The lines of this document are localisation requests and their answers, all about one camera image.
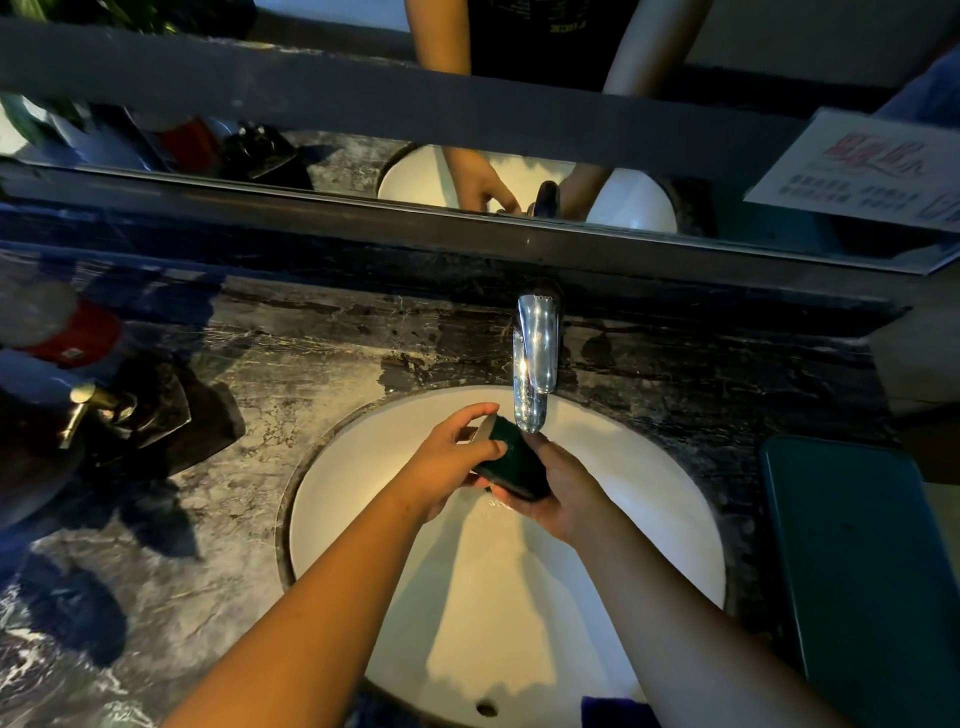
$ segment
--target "green tray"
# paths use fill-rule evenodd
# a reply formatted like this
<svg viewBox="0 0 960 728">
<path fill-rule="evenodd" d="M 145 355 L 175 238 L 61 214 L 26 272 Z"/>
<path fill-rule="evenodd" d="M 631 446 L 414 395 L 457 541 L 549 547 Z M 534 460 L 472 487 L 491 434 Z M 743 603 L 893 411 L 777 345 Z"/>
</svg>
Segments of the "green tray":
<svg viewBox="0 0 960 728">
<path fill-rule="evenodd" d="M 904 453 L 761 451 L 806 678 L 861 728 L 960 726 L 960 595 Z"/>
</svg>

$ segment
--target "red bottle label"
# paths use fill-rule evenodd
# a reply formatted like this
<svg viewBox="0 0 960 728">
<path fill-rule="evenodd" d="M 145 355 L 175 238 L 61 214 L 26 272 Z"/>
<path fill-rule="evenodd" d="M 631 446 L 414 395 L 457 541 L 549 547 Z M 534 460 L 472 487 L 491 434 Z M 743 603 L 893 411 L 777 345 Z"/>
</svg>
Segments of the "red bottle label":
<svg viewBox="0 0 960 728">
<path fill-rule="evenodd" d="M 61 369 L 76 369 L 106 356 L 122 330 L 123 325 L 112 313 L 86 299 L 78 299 L 77 310 L 63 331 L 20 351 L 53 362 Z"/>
</svg>

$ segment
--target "sink overflow hole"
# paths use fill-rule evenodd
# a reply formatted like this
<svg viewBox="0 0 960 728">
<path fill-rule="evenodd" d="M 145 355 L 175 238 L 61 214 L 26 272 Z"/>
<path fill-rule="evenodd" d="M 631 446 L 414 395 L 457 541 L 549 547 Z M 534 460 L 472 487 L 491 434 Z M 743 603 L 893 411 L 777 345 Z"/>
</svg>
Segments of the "sink overflow hole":
<svg viewBox="0 0 960 728">
<path fill-rule="evenodd" d="M 483 717 L 496 717 L 499 711 L 490 700 L 480 700 L 477 702 L 477 713 Z"/>
</svg>

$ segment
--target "faucet spout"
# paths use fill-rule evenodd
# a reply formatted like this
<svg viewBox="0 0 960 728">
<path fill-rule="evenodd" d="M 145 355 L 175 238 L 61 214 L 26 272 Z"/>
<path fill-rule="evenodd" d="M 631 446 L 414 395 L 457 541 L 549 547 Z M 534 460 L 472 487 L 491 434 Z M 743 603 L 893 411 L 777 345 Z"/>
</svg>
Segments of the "faucet spout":
<svg viewBox="0 0 960 728">
<path fill-rule="evenodd" d="M 542 285 L 516 302 L 514 419 L 524 432 L 540 432 L 547 395 L 557 389 L 560 358 L 560 292 Z"/>
</svg>

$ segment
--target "sign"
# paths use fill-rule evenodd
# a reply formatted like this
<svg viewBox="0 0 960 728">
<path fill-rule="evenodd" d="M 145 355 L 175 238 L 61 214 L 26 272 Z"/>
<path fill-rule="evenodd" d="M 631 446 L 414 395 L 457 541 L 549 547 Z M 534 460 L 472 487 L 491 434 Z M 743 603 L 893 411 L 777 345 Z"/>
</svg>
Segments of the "sign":
<svg viewBox="0 0 960 728">
<path fill-rule="evenodd" d="M 821 109 L 743 199 L 960 232 L 960 132 Z"/>
</svg>

